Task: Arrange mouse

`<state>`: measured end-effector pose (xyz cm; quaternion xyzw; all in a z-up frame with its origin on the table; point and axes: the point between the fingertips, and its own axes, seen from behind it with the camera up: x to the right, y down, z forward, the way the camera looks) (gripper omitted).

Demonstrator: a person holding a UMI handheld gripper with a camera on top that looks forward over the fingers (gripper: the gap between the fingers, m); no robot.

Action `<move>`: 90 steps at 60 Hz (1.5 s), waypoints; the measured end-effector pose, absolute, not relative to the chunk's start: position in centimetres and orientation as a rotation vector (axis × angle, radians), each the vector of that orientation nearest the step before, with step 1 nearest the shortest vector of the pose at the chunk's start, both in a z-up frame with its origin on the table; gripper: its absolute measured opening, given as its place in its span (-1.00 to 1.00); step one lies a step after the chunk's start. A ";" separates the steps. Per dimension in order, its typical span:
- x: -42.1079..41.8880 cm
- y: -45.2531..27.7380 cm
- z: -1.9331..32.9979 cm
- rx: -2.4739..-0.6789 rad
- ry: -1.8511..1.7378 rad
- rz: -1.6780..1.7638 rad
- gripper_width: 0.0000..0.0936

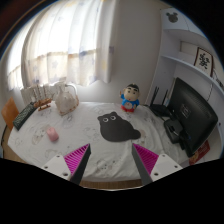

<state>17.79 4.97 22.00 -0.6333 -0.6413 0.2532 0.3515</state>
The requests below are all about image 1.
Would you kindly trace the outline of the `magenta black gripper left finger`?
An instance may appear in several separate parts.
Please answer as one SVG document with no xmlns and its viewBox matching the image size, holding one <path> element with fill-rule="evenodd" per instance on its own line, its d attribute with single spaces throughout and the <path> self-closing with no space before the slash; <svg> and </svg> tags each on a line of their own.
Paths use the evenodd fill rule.
<svg viewBox="0 0 224 224">
<path fill-rule="evenodd" d="M 42 169 L 79 185 L 90 154 L 91 147 L 86 144 L 65 156 L 57 154 L 43 165 Z"/>
</svg>

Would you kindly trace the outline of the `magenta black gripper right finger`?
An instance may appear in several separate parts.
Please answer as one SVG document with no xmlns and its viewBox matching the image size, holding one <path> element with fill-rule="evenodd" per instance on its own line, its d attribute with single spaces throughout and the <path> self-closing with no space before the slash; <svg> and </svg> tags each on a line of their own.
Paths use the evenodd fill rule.
<svg viewBox="0 0 224 224">
<path fill-rule="evenodd" d="M 182 169 L 182 167 L 168 155 L 157 155 L 137 144 L 132 144 L 132 156 L 143 186 Z"/>
</svg>

